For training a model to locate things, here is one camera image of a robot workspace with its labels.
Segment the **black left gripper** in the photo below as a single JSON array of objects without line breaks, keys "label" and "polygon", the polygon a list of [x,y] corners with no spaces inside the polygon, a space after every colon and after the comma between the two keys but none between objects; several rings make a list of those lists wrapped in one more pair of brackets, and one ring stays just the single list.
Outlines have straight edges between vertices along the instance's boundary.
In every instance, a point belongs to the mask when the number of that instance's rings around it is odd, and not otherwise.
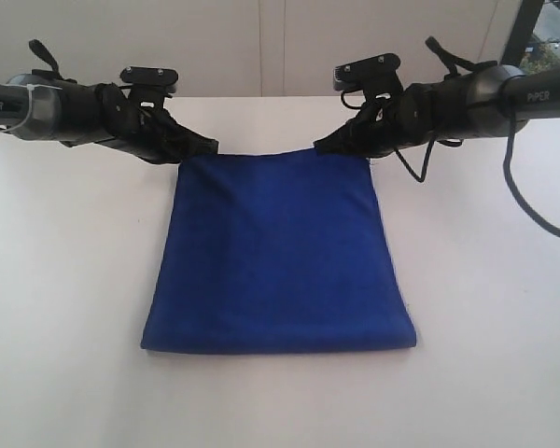
[{"label": "black left gripper", "polygon": [[218,140],[179,125],[163,107],[170,96],[168,87],[104,84],[96,90],[104,130],[97,144],[151,164],[218,154]]}]

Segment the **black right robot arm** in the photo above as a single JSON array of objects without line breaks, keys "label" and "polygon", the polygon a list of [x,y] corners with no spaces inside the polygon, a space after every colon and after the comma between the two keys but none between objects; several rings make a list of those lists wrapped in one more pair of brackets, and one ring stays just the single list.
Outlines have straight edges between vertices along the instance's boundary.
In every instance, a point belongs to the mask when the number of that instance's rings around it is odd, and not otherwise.
[{"label": "black right robot arm", "polygon": [[532,75],[511,65],[380,93],[328,136],[320,154],[367,159],[430,142],[506,137],[532,119],[560,118],[560,67]]}]

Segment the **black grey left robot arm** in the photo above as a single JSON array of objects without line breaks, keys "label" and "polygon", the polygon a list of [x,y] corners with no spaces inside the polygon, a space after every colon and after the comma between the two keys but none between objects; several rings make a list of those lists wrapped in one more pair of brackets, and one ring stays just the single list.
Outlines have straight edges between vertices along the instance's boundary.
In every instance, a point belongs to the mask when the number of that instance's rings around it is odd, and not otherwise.
[{"label": "black grey left robot arm", "polygon": [[131,66],[122,83],[85,86],[34,70],[0,84],[0,133],[66,147],[96,144],[151,164],[216,154],[218,142],[177,123],[164,107],[176,91],[173,69]]}]

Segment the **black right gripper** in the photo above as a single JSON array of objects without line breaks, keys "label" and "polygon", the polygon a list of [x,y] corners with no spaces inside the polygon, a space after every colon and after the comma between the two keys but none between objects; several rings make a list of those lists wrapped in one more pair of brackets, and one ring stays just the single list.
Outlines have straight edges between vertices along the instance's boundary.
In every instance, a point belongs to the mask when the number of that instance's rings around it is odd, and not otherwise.
[{"label": "black right gripper", "polygon": [[345,128],[314,141],[318,155],[337,154],[380,159],[408,147],[440,141],[438,85],[413,83],[400,94],[386,92],[359,106]]}]

